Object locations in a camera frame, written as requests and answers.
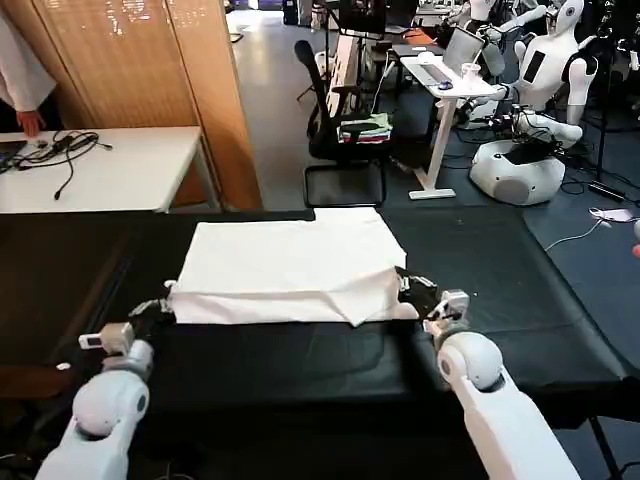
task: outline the white cloth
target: white cloth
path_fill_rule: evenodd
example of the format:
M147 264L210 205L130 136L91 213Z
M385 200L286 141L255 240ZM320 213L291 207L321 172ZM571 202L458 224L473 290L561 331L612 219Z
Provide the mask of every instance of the white cloth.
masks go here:
M406 254L373 209L316 221L200 223L169 304L178 323L416 318L398 303Z
M0 10L0 99L18 112L32 112L55 87L29 44Z

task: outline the gray floor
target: gray floor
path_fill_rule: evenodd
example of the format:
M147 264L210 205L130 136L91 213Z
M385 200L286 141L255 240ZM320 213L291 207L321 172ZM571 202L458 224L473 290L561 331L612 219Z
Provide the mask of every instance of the gray floor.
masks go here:
M241 82L241 94L247 113L256 166L264 204L267 209L303 208L302 170L318 163L307 152L306 122L314 104L313 94L297 103L295 97L309 84L306 70L293 55L293 44L307 39L316 50L324 48L322 33L287 27L277 12L234 12L232 22L245 38L234 44ZM403 94L395 110L395 125L419 132L426 125L431 99L417 86ZM589 141L597 141L594 129L587 131ZM473 148L455 139L448 154L473 153ZM607 143L605 166L640 183L637 134L611 135ZM464 160L450 160L451 165L464 165ZM389 174L388 206L438 206L443 204L487 204L487 199L471 185L465 170L443 170L440 186L453 187L454 200L411 202L407 193L418 187L412 175L398 170ZM640 198L640 191L626 187ZM559 193L549 204L524 210L533 234L546 246L556 239L583 233L593 225L589 207L617 208L618 205L591 193L570 196ZM640 292L640 260L631 256L634 236L630 225L599 228L591 236L559 246L551 258L582 299L613 345L640 368L638 348L638 293ZM622 465L640 460L640 426L604 419L606 433ZM562 444L576 464L582 478L607 478L604 462L589 427L577 431L558 432ZM627 479L640 479L640 468L631 469Z

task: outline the black mesh chair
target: black mesh chair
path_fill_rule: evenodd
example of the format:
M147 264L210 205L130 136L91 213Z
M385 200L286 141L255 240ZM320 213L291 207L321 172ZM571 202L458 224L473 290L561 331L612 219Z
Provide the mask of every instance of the black mesh chair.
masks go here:
M384 171L384 164L388 161L391 153L391 145L389 143L382 144L359 144L359 143L340 143L338 142L337 128L342 121L345 120L362 120L366 121L368 115L342 115L342 111L346 105L349 95L359 95L359 89L356 86L340 86L334 87L333 92L337 93L338 113L331 117L327 106L327 87L325 81L320 77L320 72L316 65L313 50L309 42L300 40L296 42L294 47L298 60L307 67L311 76L311 83L316 93L317 104L309 117L307 126L307 137L309 138L309 153L314 158L321 160L331 160L336 165L314 165L307 167L304 171L304 202L307 207L333 207L333 206L364 206L364 205L382 205L387 196L387 185ZM369 127L366 125L354 125L347 131L352 138L366 131ZM380 174L379 197L371 202L361 203L335 203L335 204L314 204L309 198L309 180L310 176L319 172L340 172L367 170L375 167Z

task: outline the white table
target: white table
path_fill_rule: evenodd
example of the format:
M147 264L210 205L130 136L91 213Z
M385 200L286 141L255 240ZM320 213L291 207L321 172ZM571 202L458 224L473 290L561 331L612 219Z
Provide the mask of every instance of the white table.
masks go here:
M440 25L442 17L449 15L452 10L453 8L449 6L419 7L414 17L414 22L421 27L435 27Z
M477 79L477 81L474 82L463 81L459 75L456 75L449 67L442 63L441 56L435 56L433 57L432 63L436 65L442 73L446 74L453 84L451 90L440 90L438 86L434 84L431 76L422 67L422 64L418 61L418 57L402 57L400 61L431 95L439 98L443 103L442 117L431 154L429 171L425 173L422 168L415 170L416 177L422 185L422 190L409 192L409 198L411 198L411 200L423 200L429 198L455 197L456 192L450 188L437 189L436 180L440 172L442 157L449 141L453 116L456 111L456 103L460 98L475 98L491 95L495 93L495 87L481 79Z
M55 200L55 191L69 177L69 165L0 175L0 213L54 213L82 211L149 210L166 212L187 173L196 162L211 207L216 193L200 141L200 127L119 128L87 130L100 135L100 143L73 161L71 183ZM54 132L37 140L51 141ZM0 142L25 140L22 133L0 134ZM30 140L20 153L35 149ZM64 160L57 156L49 163Z

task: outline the wooden folding screen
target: wooden folding screen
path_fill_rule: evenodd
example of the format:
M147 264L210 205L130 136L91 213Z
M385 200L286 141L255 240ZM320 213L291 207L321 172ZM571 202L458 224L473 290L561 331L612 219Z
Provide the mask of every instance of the wooden folding screen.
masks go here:
M0 0L73 128L200 125L222 202L261 208L219 0ZM203 200L194 172L178 200Z

